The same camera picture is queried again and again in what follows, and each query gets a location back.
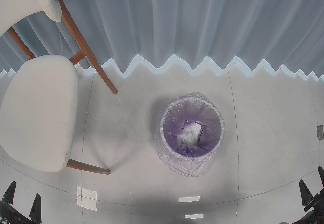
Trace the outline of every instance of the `trash inside bin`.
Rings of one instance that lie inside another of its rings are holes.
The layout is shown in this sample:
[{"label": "trash inside bin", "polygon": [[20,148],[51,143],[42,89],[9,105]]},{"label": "trash inside bin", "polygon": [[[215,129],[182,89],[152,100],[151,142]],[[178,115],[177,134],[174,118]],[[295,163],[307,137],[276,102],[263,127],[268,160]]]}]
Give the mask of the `trash inside bin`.
[{"label": "trash inside bin", "polygon": [[215,161],[224,132],[221,113],[207,97],[198,92],[178,97],[159,113],[158,155],[176,173],[201,176]]}]

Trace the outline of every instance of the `round trash bin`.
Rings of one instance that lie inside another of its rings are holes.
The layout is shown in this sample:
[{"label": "round trash bin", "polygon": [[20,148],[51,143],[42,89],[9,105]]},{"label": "round trash bin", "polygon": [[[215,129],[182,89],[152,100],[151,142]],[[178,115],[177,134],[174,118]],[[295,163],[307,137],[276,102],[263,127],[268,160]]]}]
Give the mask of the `round trash bin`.
[{"label": "round trash bin", "polygon": [[201,176],[215,161],[224,132],[221,113],[207,97],[198,92],[178,97],[159,113],[158,155],[176,173]]}]

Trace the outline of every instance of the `purple trash bag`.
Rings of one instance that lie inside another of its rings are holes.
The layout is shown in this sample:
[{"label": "purple trash bag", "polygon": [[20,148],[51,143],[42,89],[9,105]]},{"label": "purple trash bag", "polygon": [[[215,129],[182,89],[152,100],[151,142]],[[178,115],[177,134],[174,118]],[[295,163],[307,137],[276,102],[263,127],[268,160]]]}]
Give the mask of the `purple trash bag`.
[{"label": "purple trash bag", "polygon": [[159,113],[158,155],[176,173],[201,176],[215,161],[224,132],[223,117],[207,97],[198,92],[178,97]]}]

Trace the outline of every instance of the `wooden chair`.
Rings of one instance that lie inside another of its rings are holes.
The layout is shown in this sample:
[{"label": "wooden chair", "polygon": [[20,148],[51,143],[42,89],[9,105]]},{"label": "wooden chair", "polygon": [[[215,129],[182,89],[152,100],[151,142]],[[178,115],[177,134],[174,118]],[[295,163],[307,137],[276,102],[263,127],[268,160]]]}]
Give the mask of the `wooden chair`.
[{"label": "wooden chair", "polygon": [[[62,15],[63,22],[80,47],[70,62],[59,55],[36,58],[11,27],[38,11],[44,11],[55,21],[60,21]],[[69,159],[78,94],[78,76],[74,65],[87,57],[113,94],[117,90],[80,33],[63,0],[2,0],[0,36],[5,31],[29,60],[15,74],[3,99],[0,108],[0,145],[16,161],[40,171],[57,172],[67,166],[109,174],[109,169]]]}]

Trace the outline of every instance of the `curtain fold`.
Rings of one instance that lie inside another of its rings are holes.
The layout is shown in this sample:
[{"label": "curtain fold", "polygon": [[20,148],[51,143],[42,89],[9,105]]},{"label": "curtain fold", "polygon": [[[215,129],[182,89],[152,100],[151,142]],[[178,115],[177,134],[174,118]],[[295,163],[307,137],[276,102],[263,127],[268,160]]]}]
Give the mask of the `curtain fold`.
[{"label": "curtain fold", "polygon": [[[221,68],[238,56],[253,70],[262,59],[277,70],[324,73],[324,0],[64,0],[100,64],[124,72],[136,54],[155,68],[172,54],[192,69],[209,56]],[[71,57],[79,47],[63,23],[43,12],[14,25],[36,55]],[[26,61],[8,34],[0,38],[0,71]],[[87,60],[81,66],[89,67]]]}]

